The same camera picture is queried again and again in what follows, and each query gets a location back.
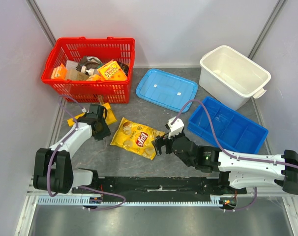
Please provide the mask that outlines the yellow Lays chips bag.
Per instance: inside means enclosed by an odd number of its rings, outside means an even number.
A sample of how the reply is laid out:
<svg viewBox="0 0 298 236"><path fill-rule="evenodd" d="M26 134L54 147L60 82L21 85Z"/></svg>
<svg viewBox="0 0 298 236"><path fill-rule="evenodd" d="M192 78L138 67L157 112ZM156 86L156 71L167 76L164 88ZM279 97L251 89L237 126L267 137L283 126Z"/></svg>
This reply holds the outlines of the yellow Lays chips bag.
<svg viewBox="0 0 298 236"><path fill-rule="evenodd" d="M139 124L122 118L110 145L118 146L126 151L153 160L156 156L152 144L157 136L163 136L165 132L156 130L147 125Z"/></svg>

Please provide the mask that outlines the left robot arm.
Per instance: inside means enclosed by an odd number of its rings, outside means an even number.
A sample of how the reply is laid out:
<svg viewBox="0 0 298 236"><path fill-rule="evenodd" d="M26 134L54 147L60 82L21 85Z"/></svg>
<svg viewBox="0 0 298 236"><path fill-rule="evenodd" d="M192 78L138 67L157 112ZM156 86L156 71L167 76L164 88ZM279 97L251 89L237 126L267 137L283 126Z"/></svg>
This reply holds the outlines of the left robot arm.
<svg viewBox="0 0 298 236"><path fill-rule="evenodd" d="M78 119L61 140L49 148L40 148L35 155L33 186L44 190L51 197L66 194L72 188L83 186L89 193L100 187L97 171L74 169L72 157L81 145L93 137L101 141L111 135L106 123L108 112L104 106L91 104L89 110Z"/></svg>

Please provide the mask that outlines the white plastic tub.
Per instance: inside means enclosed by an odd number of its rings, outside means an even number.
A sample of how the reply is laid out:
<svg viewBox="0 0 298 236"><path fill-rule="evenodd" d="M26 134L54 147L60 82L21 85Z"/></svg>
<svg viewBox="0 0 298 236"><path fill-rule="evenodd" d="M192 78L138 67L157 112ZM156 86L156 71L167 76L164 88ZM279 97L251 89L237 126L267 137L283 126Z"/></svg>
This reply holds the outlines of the white plastic tub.
<svg viewBox="0 0 298 236"><path fill-rule="evenodd" d="M267 70L227 45L205 54L200 66L199 85L234 111L249 99L263 96L271 80Z"/></svg>

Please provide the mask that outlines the light blue plastic lid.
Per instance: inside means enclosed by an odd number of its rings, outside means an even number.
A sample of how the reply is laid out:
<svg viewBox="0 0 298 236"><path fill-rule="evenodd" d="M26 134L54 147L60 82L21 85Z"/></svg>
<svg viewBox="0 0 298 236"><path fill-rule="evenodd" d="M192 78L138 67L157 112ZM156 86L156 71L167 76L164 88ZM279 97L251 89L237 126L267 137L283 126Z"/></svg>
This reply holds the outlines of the light blue plastic lid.
<svg viewBox="0 0 298 236"><path fill-rule="evenodd" d="M195 98L198 87L192 80L153 68L139 82L136 94L147 102L179 112Z"/></svg>

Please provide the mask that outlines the blue divided plastic bin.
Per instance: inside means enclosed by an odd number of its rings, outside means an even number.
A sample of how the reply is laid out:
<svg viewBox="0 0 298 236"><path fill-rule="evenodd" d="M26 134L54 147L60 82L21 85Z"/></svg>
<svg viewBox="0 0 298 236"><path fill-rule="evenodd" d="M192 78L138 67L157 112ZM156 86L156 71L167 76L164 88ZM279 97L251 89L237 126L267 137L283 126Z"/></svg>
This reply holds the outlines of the blue divided plastic bin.
<svg viewBox="0 0 298 236"><path fill-rule="evenodd" d="M216 137L224 149L250 154L259 152L268 135L266 128L211 97L206 97L203 104L211 117ZM202 106L190 117L187 129L217 147Z"/></svg>

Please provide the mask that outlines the yellow test tube rack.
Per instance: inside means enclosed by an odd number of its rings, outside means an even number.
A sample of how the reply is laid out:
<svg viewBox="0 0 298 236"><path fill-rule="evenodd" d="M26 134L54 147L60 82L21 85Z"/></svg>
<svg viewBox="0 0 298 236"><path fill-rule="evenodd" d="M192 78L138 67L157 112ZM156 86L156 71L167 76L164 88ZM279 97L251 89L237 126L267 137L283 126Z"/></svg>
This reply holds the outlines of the yellow test tube rack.
<svg viewBox="0 0 298 236"><path fill-rule="evenodd" d="M104 108L106 108L106 111L107 111L107 117L105 118L106 124L110 125L110 124L113 124L113 123L117 122L117 119L116 119L116 117L115 117L115 115L112 111L112 108L111 108L110 104L109 103L104 103L104 104L102 104L102 106ZM71 127L75 124L73 118L68 119L67 123L68 123L69 127Z"/></svg>

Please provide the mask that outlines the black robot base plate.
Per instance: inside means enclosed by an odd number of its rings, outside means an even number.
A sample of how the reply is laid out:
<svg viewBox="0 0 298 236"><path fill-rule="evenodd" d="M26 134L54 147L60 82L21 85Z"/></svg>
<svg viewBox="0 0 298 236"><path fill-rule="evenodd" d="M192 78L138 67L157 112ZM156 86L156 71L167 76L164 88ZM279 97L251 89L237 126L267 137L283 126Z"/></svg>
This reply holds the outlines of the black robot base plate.
<svg viewBox="0 0 298 236"><path fill-rule="evenodd" d="M126 201L149 202L207 201L211 195L247 193L246 188L236 190L206 177L99 177L89 188L122 195Z"/></svg>

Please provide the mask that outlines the orange carton in basket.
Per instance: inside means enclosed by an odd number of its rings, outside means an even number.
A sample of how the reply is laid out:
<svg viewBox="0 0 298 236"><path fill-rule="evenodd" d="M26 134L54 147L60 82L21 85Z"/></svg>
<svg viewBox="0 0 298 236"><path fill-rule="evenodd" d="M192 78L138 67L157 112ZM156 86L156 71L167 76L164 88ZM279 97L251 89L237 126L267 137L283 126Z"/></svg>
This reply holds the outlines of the orange carton in basket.
<svg viewBox="0 0 298 236"><path fill-rule="evenodd" d="M53 72L51 74L51 79L52 80L65 80L66 74L67 74L67 69L64 66L64 64L61 63L60 66L55 67L53 69Z"/></svg>

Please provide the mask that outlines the clear glass test tube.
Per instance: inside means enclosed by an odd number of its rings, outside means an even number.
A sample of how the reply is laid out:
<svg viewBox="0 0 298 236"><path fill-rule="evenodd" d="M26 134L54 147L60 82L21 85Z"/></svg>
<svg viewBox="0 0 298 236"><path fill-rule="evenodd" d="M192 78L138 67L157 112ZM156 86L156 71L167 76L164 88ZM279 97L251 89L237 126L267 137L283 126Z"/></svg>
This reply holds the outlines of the clear glass test tube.
<svg viewBox="0 0 298 236"><path fill-rule="evenodd" d="M98 101L99 101L99 104L100 104L100 105L103 105L103 104L104 104L102 95L99 95L99 96L98 96Z"/></svg>

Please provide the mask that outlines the orange Scrub Daddy box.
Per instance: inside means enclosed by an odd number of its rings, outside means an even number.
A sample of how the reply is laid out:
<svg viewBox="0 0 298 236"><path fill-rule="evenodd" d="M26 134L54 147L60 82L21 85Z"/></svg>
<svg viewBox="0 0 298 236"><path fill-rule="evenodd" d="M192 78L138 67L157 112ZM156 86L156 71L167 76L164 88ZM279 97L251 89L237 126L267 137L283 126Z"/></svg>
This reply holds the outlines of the orange Scrub Daddy box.
<svg viewBox="0 0 298 236"><path fill-rule="evenodd" d="M117 61L111 60L97 69L98 73L107 81L126 81L127 76Z"/></svg>

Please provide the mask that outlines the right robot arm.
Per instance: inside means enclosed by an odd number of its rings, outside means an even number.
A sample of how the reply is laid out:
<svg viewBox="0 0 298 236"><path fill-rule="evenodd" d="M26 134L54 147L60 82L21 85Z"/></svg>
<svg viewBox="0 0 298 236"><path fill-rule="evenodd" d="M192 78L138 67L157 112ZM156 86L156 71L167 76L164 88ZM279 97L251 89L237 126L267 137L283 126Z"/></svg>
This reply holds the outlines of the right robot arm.
<svg viewBox="0 0 298 236"><path fill-rule="evenodd" d="M280 186L282 191L298 195L298 153L257 155L199 146L184 134L158 136L152 142L156 154L173 153L186 166L204 173L219 173L217 188L221 193L248 187Z"/></svg>

